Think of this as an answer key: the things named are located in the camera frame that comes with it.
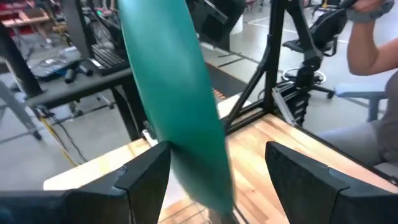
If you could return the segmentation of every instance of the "green pad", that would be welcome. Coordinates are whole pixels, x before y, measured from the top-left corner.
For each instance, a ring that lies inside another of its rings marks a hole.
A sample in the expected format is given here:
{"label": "green pad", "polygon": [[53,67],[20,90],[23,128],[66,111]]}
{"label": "green pad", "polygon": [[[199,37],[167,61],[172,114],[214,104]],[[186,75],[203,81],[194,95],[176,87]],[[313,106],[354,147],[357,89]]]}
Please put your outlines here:
{"label": "green pad", "polygon": [[185,0],[119,0],[123,36],[147,117],[172,141],[172,167],[195,201],[230,212],[225,136]]}

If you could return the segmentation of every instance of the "gray shirt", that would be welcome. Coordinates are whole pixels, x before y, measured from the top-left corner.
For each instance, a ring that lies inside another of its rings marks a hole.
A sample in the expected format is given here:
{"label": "gray shirt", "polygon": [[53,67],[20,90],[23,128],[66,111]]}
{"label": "gray shirt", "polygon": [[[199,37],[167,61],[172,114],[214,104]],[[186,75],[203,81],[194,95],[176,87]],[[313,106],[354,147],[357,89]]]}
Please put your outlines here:
{"label": "gray shirt", "polygon": [[398,162],[398,72],[386,84],[387,110],[376,126],[382,154],[388,162]]}

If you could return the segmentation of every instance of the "chair wheel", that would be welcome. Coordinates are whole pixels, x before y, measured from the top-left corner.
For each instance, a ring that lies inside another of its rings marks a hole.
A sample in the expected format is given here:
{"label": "chair wheel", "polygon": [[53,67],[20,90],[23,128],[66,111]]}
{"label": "chair wheel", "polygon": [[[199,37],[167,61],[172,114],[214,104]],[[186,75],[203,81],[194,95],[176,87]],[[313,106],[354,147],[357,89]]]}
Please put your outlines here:
{"label": "chair wheel", "polygon": [[76,115],[75,116],[82,116],[83,115],[83,112],[81,111],[81,110],[78,110],[77,112],[76,112]]}
{"label": "chair wheel", "polygon": [[33,134],[33,137],[36,138],[36,140],[41,141],[43,139],[43,137],[39,134],[38,131],[34,131],[32,134]]}
{"label": "chair wheel", "polygon": [[328,98],[330,100],[334,97],[334,95],[335,95],[335,93],[328,93],[326,98]]}

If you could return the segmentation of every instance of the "chair armrest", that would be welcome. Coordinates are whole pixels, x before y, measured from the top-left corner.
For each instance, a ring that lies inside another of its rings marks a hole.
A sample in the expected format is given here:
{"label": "chair armrest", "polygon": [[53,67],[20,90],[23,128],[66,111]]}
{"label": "chair armrest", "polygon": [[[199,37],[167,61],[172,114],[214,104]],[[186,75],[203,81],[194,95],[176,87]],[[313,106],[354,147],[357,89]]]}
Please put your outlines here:
{"label": "chair armrest", "polygon": [[385,83],[341,83],[335,86],[336,95],[339,97],[386,99]]}

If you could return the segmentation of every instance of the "wooden table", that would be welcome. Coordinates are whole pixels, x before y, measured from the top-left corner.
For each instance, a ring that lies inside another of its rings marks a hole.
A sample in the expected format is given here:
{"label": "wooden table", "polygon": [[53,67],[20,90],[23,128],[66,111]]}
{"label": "wooden table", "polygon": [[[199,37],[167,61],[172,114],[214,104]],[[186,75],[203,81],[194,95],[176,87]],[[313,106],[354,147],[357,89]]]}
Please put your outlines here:
{"label": "wooden table", "polygon": [[49,16],[47,15],[46,12],[43,12],[44,16],[42,17],[36,17],[36,18],[29,18],[26,16],[24,12],[19,12],[19,18],[18,19],[8,19],[5,21],[2,21],[5,27],[8,28],[13,28],[13,27],[20,27],[20,26],[25,26],[25,25],[33,25],[36,23],[41,23],[41,22],[48,22],[50,20]]}
{"label": "wooden table", "polygon": [[[230,105],[224,105],[223,108],[224,111],[220,111],[221,116],[230,110]],[[277,141],[345,174],[398,193],[398,188],[388,181],[270,114],[231,134],[227,140],[236,184],[236,204],[250,224],[288,223],[264,160],[267,141]],[[116,170],[148,148],[149,145],[145,140],[134,141],[46,180],[44,189],[78,188]],[[159,221],[167,224],[202,224],[206,218],[206,208],[184,197],[181,201],[162,209]]]}

